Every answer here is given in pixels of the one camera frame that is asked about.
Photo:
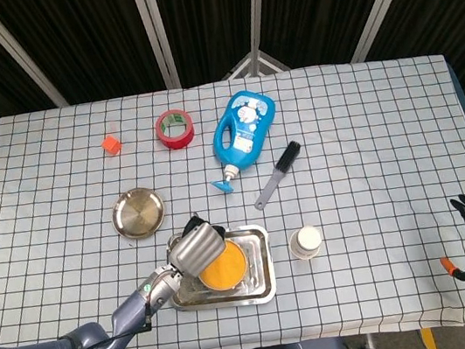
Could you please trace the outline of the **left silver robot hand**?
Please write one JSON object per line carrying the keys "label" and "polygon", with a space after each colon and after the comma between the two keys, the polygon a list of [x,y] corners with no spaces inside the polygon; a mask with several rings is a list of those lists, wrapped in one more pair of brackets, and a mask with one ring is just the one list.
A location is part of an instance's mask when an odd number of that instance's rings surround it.
{"label": "left silver robot hand", "polygon": [[225,251],[225,234],[222,226],[194,215],[171,247],[168,261],[183,275],[196,277]]}

